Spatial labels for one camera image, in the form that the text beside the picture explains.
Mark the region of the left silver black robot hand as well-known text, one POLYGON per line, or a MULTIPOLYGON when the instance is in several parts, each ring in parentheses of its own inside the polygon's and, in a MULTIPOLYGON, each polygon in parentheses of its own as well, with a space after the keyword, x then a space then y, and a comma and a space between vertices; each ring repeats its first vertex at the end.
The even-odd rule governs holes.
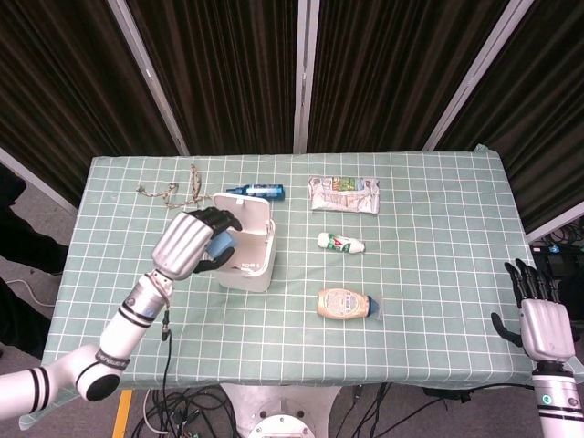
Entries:
POLYGON ((211 242, 228 228, 242 231, 240 221, 229 211, 210 206, 189 213, 179 212, 154 247, 154 269, 170 280, 184 280, 192 274, 217 270, 234 255, 228 247, 210 260, 203 259, 211 242))

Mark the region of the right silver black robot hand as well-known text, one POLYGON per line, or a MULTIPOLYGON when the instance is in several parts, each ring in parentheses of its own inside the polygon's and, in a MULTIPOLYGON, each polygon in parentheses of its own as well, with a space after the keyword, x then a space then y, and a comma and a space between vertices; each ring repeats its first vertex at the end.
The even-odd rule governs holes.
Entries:
POLYGON ((505 263, 519 312, 520 331, 508 330, 493 312, 495 332, 522 349, 535 362, 565 363, 576 356, 567 308, 560 302, 558 288, 542 271, 523 260, 505 263))

